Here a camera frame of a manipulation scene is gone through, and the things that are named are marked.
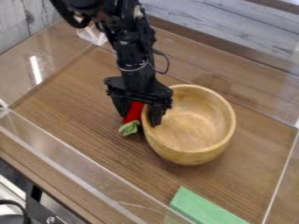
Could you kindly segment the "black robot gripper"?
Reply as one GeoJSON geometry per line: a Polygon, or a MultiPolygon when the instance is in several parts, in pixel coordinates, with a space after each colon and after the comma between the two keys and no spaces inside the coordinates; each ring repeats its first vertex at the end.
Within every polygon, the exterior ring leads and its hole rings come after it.
{"type": "Polygon", "coordinates": [[[157,79],[154,70],[123,71],[120,76],[107,77],[104,84],[122,117],[127,116],[131,102],[138,101],[153,105],[149,109],[151,125],[162,124],[166,110],[173,107],[174,91],[157,79]]]}

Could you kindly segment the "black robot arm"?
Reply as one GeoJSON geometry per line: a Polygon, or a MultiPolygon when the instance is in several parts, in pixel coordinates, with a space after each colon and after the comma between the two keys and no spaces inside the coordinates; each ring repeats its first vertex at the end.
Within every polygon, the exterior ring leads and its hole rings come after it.
{"type": "Polygon", "coordinates": [[[95,25],[107,36],[120,75],[107,77],[104,83],[118,113],[127,116],[134,103],[145,103],[151,125],[161,125],[173,107],[174,91],[157,79],[169,70],[155,67],[155,56],[165,53],[155,49],[155,30],[141,1],[51,0],[51,4],[74,28],[95,25]]]}

